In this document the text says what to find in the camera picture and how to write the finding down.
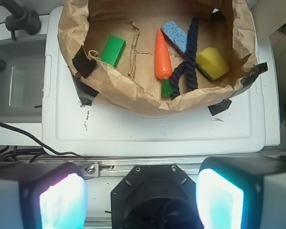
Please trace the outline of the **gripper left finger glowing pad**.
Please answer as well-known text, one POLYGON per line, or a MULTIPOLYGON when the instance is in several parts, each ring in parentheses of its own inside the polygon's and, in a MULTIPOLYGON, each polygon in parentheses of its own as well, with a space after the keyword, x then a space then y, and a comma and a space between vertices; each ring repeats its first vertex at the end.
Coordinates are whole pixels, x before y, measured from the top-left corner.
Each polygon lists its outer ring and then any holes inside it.
POLYGON ((0 162, 0 229, 82 229, 87 186, 73 162, 0 162))

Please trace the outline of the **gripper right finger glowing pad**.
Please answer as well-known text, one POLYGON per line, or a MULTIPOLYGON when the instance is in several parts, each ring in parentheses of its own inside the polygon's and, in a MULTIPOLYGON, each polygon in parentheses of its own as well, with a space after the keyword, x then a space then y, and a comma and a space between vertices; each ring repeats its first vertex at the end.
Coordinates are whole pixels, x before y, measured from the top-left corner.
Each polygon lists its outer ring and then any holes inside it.
POLYGON ((196 202, 206 229, 286 229, 286 156, 211 156, 196 202))

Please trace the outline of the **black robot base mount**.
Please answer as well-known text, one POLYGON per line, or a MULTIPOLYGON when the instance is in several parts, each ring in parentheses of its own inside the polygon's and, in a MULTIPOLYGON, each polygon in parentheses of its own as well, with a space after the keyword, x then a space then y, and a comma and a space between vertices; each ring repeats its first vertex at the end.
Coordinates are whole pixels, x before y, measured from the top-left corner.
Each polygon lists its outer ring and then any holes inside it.
POLYGON ((202 229, 196 183, 177 165, 138 165, 111 191, 113 229, 202 229))

